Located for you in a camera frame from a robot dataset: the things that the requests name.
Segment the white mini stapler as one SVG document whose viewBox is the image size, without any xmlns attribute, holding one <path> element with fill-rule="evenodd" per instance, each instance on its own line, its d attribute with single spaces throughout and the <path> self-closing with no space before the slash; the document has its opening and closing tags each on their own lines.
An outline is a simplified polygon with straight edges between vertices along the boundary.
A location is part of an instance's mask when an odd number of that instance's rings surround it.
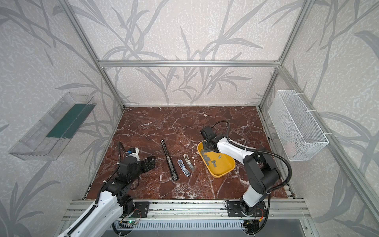
<svg viewBox="0 0 379 237">
<path fill-rule="evenodd" d="M 191 170 L 191 171 L 194 171 L 194 170 L 195 170 L 195 166 L 194 166 L 193 163 L 191 162 L 189 156 L 188 156 L 187 154 L 184 154 L 183 157 L 184 157 L 184 159 L 185 159 L 187 165 L 189 166 L 190 170 Z"/>
</svg>

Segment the blue mini stapler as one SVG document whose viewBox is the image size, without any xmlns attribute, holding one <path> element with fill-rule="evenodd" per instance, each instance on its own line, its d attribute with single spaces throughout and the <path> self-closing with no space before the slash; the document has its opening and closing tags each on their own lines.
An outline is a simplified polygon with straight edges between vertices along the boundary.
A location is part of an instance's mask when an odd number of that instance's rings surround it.
<svg viewBox="0 0 379 237">
<path fill-rule="evenodd" d="M 184 173 L 184 175 L 185 175 L 186 177 L 189 177 L 189 176 L 190 176 L 190 172 L 187 170 L 187 168 L 186 168 L 186 166 L 185 166 L 183 160 L 182 160 L 182 159 L 179 159 L 179 160 L 177 161 L 177 163 L 178 163 L 179 167 L 181 168 L 182 172 Z"/>
</svg>

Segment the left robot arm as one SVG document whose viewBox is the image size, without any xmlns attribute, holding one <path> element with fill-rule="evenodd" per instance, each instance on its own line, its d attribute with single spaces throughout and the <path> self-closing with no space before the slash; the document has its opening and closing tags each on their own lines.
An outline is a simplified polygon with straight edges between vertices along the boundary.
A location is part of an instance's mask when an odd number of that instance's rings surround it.
<svg viewBox="0 0 379 237">
<path fill-rule="evenodd" d="M 117 168 L 103 181 L 91 206 L 60 234 L 61 237 L 100 237 L 118 218 L 134 212 L 133 198 L 128 192 L 140 175 L 155 168 L 156 157 L 142 160 L 138 148 L 126 150 L 121 142 L 117 150 Z"/>
</svg>

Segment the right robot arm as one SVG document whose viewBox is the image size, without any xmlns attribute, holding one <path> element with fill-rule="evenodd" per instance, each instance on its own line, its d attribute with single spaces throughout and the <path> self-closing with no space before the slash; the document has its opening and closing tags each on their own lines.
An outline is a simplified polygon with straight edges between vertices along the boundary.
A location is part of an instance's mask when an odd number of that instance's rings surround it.
<svg viewBox="0 0 379 237">
<path fill-rule="evenodd" d="M 250 215 L 258 203 L 270 197 L 271 192 L 287 185 L 292 178 L 292 167 L 282 156 L 239 144 L 229 138 L 230 123 L 221 120 L 200 130 L 204 152 L 228 155 L 244 165 L 249 179 L 249 188 L 240 199 L 244 215 Z M 274 158 L 281 160 L 288 169 L 286 179 L 275 185 L 282 177 Z"/>
</svg>

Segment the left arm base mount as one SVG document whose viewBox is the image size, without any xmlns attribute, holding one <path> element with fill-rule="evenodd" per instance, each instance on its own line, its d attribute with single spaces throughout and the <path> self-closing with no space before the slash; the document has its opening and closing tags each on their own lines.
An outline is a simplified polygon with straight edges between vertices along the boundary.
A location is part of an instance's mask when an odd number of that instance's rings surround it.
<svg viewBox="0 0 379 237">
<path fill-rule="evenodd" d="M 134 202 L 133 213 L 131 214 L 131 218 L 147 218 L 150 202 L 149 201 L 137 201 Z"/>
</svg>

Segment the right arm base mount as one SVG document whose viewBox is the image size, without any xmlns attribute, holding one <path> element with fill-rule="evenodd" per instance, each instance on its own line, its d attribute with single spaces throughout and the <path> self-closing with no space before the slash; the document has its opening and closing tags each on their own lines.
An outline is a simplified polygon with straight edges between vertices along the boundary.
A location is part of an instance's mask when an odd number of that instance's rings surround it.
<svg viewBox="0 0 379 237">
<path fill-rule="evenodd" d="M 258 202 L 254 207 L 249 207 L 242 201 L 226 200 L 224 206 L 228 212 L 228 217 L 252 217 L 263 218 L 266 217 L 266 205 L 263 202 Z"/>
</svg>

